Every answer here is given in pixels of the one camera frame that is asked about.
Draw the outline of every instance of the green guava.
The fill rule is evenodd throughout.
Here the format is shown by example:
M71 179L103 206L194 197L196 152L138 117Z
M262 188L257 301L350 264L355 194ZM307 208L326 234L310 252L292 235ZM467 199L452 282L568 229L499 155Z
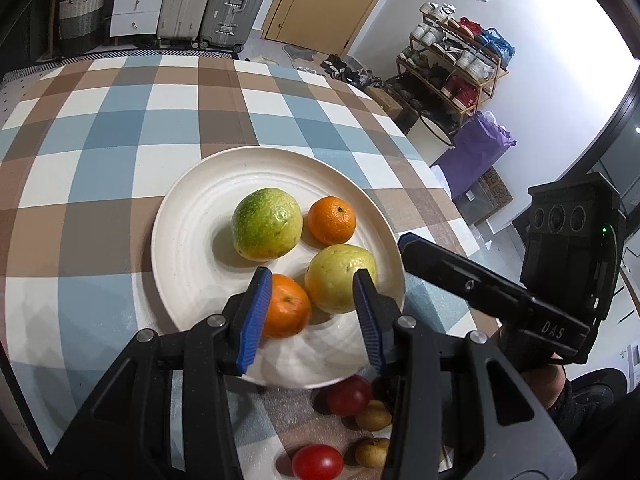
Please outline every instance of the green guava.
M311 302L329 314L354 310L353 275L358 269L367 269L376 283L376 261L369 251L348 244L324 248L311 260L305 274Z
M300 241L302 212L296 199L275 187L245 196L231 219L234 247L256 262L287 254Z

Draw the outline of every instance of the camera lens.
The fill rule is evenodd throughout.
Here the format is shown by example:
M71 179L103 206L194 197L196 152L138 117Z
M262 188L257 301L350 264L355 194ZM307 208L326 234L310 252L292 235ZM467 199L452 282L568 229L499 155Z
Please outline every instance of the camera lens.
M555 205L551 208L549 213L549 230L552 233L557 233L564 225L564 209L562 206Z
M535 227L536 229L540 229L544 221L545 221L545 212L542 211L542 208L536 209L536 212L533 215L533 227Z
M579 205L571 211L571 231L577 233L584 227L586 215L584 213L584 208Z

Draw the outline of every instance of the mandarin orange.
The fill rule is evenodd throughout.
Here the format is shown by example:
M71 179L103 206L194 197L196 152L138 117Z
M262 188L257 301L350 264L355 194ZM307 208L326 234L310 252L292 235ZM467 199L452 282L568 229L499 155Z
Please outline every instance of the mandarin orange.
M343 244L356 230L356 213L344 200L325 196L309 209L306 225L320 243Z
M301 332L311 320L311 302L305 289L282 274L273 275L273 289L262 335L289 337Z

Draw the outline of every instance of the wooden door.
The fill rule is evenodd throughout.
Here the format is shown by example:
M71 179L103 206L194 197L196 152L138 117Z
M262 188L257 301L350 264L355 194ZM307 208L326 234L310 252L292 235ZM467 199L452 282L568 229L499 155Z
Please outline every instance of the wooden door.
M266 37L341 54L373 0L281 0Z

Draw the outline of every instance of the checkered tablecloth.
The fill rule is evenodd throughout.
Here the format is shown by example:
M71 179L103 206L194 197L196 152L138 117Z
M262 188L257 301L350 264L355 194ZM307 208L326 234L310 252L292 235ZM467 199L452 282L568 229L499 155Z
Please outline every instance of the checkered tablecloth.
M398 235L413 231L459 254L478 250L404 135L344 83L190 56L56 69L26 91L0 131L0 340L49 449L138 329L174 330L150 262L162 197L201 158L249 144L333 166ZM468 317L462 301L409 276L405 309L442 332ZM312 392L240 380L229 388L247 479L280 478L286 451L301 444L345 449L367 434L316 413ZM376 474L347 467L342 478Z

